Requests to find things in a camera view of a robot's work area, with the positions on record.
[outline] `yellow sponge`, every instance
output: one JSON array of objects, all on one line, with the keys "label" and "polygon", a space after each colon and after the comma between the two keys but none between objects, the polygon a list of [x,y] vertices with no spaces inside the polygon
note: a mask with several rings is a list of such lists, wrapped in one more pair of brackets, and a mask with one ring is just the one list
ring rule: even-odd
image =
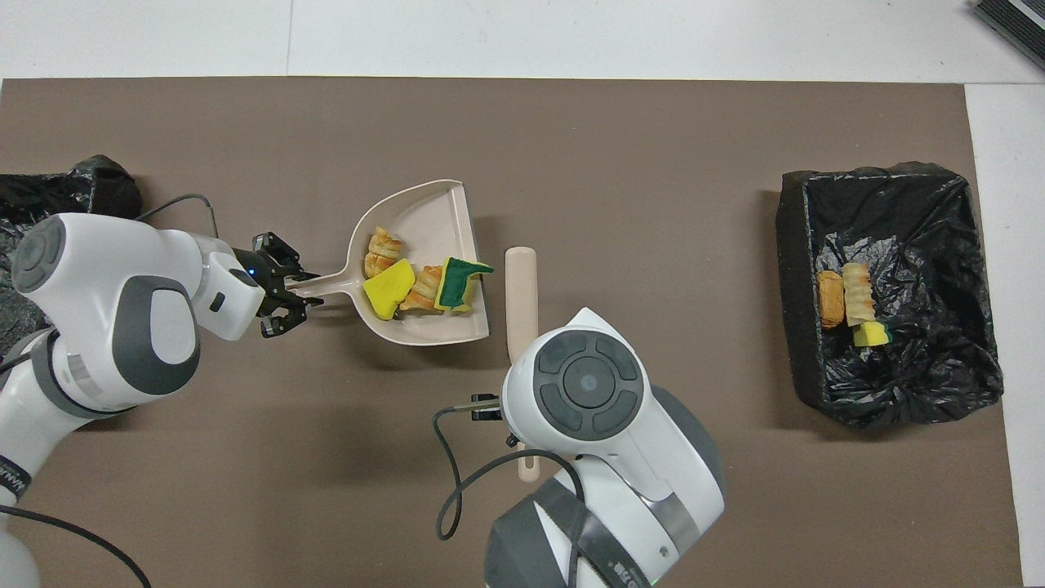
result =
[{"label": "yellow sponge", "polygon": [[853,344],[858,348],[874,348],[891,342],[892,335],[881,323],[861,323],[853,328]]},{"label": "yellow sponge", "polygon": [[471,310],[468,306],[472,289],[469,278],[478,273],[492,272],[493,267],[486,263],[446,257],[443,263],[443,277],[439,281],[439,291],[436,293],[436,308],[459,313]]},{"label": "yellow sponge", "polygon": [[363,282],[363,289],[377,319],[388,321],[395,315],[399,303],[403,302],[414,285],[414,267],[410,261],[399,259],[391,267]]}]

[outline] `black trash bag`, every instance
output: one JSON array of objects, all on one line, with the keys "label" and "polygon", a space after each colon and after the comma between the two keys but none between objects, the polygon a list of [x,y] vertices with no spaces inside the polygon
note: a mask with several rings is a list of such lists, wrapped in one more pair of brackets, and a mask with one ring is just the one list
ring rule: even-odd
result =
[{"label": "black trash bag", "polygon": [[47,327],[43,312],[10,282],[10,258],[22,236],[59,212],[94,212],[134,218],[141,192],[118,163],[96,155],[64,173],[0,174],[0,355]]},{"label": "black trash bag", "polygon": [[[938,165],[784,175],[776,213],[795,392],[857,428],[957,421],[1002,394],[986,267],[969,182]],[[820,326],[816,273],[869,264],[892,342],[857,348]]]}]

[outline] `label on robot arm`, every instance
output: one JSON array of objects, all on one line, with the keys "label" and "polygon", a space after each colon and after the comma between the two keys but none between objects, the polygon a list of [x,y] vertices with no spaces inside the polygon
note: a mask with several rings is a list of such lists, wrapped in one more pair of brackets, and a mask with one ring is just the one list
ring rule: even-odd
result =
[{"label": "label on robot arm", "polygon": [[29,489],[30,484],[32,484],[32,476],[29,475],[29,472],[0,455],[0,487],[10,491],[15,495],[15,499],[19,500]]}]

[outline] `croissant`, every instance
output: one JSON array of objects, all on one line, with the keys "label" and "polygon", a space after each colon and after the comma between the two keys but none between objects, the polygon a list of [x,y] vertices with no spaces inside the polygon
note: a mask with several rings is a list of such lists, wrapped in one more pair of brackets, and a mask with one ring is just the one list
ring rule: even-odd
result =
[{"label": "croissant", "polygon": [[842,265],[842,282],[845,286],[845,323],[856,327],[875,321],[875,307],[870,296],[870,274],[867,263],[845,263]]},{"label": "croissant", "polygon": [[374,277],[392,266],[399,258],[402,241],[395,239],[384,227],[377,227],[370,237],[367,255],[363,261],[363,271],[367,277]]},{"label": "croissant", "polygon": [[424,269],[417,274],[417,280],[411,286],[410,292],[407,293],[407,300],[399,305],[399,310],[436,310],[436,296],[439,292],[439,282],[442,278],[442,265],[424,265]]},{"label": "croissant", "polygon": [[391,267],[395,261],[391,257],[382,257],[377,253],[367,253],[367,256],[363,260],[363,271],[367,274],[367,277],[374,277]]}]

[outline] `yellow and green sponge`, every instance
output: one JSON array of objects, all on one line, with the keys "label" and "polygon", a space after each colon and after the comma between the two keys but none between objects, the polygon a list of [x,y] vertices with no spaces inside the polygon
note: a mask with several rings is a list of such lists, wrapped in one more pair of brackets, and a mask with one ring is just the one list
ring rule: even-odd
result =
[{"label": "yellow and green sponge", "polygon": [[853,328],[853,345],[858,348],[875,348],[892,343],[892,334],[878,322],[862,323]]},{"label": "yellow and green sponge", "polygon": [[436,293],[436,308],[441,311],[451,310],[463,313],[471,310],[468,301],[471,299],[472,280],[477,274],[492,273],[493,267],[478,261],[466,261],[457,257],[447,257],[443,263],[443,277],[439,281],[439,291]]}]

